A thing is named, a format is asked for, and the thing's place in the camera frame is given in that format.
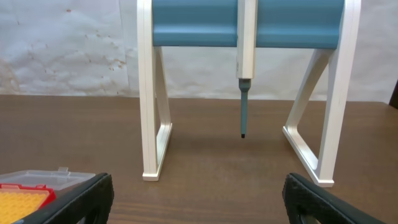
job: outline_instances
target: blue panel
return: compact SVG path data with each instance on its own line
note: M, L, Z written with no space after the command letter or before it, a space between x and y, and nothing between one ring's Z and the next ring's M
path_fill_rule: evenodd
M257 47L337 47L344 0L259 0ZM155 46L236 47L238 0L153 0Z

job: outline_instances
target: transparent lid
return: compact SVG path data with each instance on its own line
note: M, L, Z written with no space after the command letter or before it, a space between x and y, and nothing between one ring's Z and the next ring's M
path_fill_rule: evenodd
M62 190L75 184L84 182L95 174L69 172L67 167L60 167L58 171L23 170L0 175L2 184L21 184L26 187L36 187L45 184L48 188Z

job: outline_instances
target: white backdrop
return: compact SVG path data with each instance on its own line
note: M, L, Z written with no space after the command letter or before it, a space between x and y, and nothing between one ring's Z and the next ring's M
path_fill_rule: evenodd
M396 0L363 0L349 100L388 102L398 79L397 14ZM0 93L138 96L136 40L136 1L1 1ZM257 49L249 97L293 100L311 53ZM164 54L171 97L239 98L236 49ZM325 95L324 74L312 99Z

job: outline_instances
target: white frame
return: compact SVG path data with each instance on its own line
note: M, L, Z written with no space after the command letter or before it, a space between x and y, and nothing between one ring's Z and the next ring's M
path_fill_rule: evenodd
M152 45L152 0L137 1L139 95L144 180L158 181L172 132L161 47ZM160 128L156 133L155 101Z
M257 1L245 1L252 11L253 3ZM358 35L359 15L361 11L361 0L345 0L343 17L340 25L340 40L336 50L317 49L305 73L302 85L289 114L283 132L291 143L310 177L321 187L331 187L334 184L333 171L340 140L341 125L345 110L349 79L354 59L356 38ZM242 35L241 26L238 35ZM253 30L255 43L256 25L249 24L249 30ZM139 92L141 106L141 131L142 131L142 156L144 160L144 180L156 181L159 179L167 144L172 131L170 120L169 102L165 84L162 49L153 47L152 44L152 0L137 0L137 33L138 33L138 62L139 62ZM245 72L251 77L245 77L243 72L237 71L238 78L252 78L254 76L254 47L253 36L244 34L244 38L250 41L245 44L246 55L251 57L252 62L243 58L244 50L238 47L237 62L246 61ZM328 95L326 103L325 120L323 123L322 141L319 159L313 154L305 141L297 131L297 125L303 115L304 109L310 99L310 95L317 84L322 71L329 64ZM159 108L160 129L155 130L155 101Z
M358 35L361 0L345 0L336 50L315 50L290 111L283 132L310 177L321 187L334 184L333 172L346 106L349 78ZM319 159L297 131L297 125L326 65L329 64L328 95Z

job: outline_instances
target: black object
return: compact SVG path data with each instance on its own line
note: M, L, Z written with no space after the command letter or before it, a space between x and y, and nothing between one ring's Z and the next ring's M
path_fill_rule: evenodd
M112 177L98 174L15 224L105 224L113 197Z
M392 92L392 96L390 99L390 106L393 106L395 109L398 109L398 81L394 91Z
M286 177L282 196L291 224L383 223L298 174Z

